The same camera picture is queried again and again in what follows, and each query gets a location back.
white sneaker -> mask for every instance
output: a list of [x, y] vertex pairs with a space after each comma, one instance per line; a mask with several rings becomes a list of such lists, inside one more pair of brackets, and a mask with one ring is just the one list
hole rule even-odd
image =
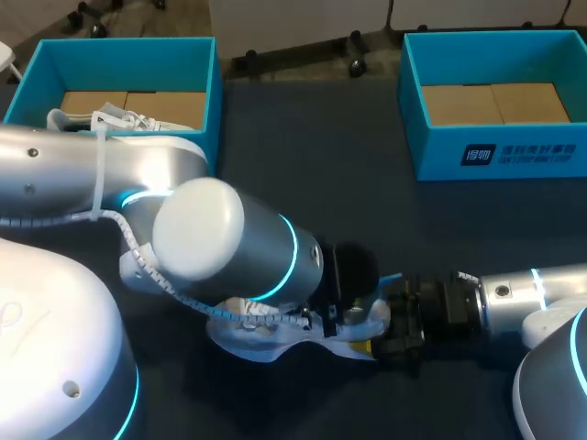
[[106, 124], [110, 131], [185, 131], [190, 126], [156, 121], [152, 117], [137, 115], [130, 110], [118, 108], [110, 103], [90, 115], [69, 115], [54, 108], [47, 115], [47, 129], [54, 131], [95, 131], [98, 124]]
[[[217, 307], [235, 314], [277, 314], [275, 307], [258, 302], [231, 298]], [[313, 313], [312, 329], [289, 324], [242, 324], [223, 319], [210, 319], [206, 331], [220, 347], [239, 358], [254, 362], [273, 362], [289, 348], [300, 342], [314, 342], [337, 356], [374, 360], [369, 352], [370, 339], [385, 332], [390, 322], [387, 303], [376, 299], [358, 324], [344, 325], [338, 335], [324, 337], [320, 318]]]

black logo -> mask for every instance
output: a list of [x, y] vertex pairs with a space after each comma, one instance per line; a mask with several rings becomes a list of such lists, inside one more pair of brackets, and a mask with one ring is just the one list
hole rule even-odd
[[495, 144], [470, 144], [465, 148], [460, 165], [489, 165], [494, 152]]

yellow label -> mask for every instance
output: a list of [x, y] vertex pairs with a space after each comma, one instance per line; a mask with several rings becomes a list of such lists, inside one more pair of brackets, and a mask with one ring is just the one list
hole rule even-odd
[[367, 356], [373, 356], [371, 352], [371, 340], [367, 341], [359, 341], [359, 342], [349, 342], [350, 348], [353, 350]]

cardboard box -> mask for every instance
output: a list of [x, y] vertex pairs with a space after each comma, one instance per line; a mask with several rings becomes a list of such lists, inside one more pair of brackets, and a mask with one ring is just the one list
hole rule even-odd
[[398, 100], [418, 180], [587, 177], [576, 31], [407, 34]]
[[427, 85], [433, 126], [569, 123], [552, 83]]
[[502, 124], [489, 85], [422, 87], [433, 126]]
[[71, 115], [90, 115], [105, 103], [125, 108], [127, 92], [66, 92], [60, 109]]
[[[6, 112], [5, 123], [44, 128], [53, 108], [86, 114], [105, 102], [129, 107], [127, 94], [143, 93], [157, 102], [143, 102], [145, 106], [135, 111], [193, 127], [166, 131], [165, 135], [196, 143], [214, 175], [223, 91], [216, 41], [209, 37], [42, 40]], [[160, 136], [161, 132], [115, 134]]]
[[505, 124], [569, 123], [552, 83], [492, 84]]

blue box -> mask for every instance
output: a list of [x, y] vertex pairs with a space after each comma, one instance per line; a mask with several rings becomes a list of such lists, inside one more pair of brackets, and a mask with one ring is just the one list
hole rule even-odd
[[[553, 83], [570, 123], [430, 123], [423, 86], [499, 83]], [[587, 47], [576, 31], [408, 34], [398, 96], [420, 181], [587, 176]], [[512, 157], [528, 147], [548, 154]]]
[[117, 131], [116, 136], [179, 136], [195, 142], [216, 171], [222, 74], [213, 38], [46, 39], [37, 46], [5, 124], [44, 128], [68, 91], [205, 92], [201, 130]]

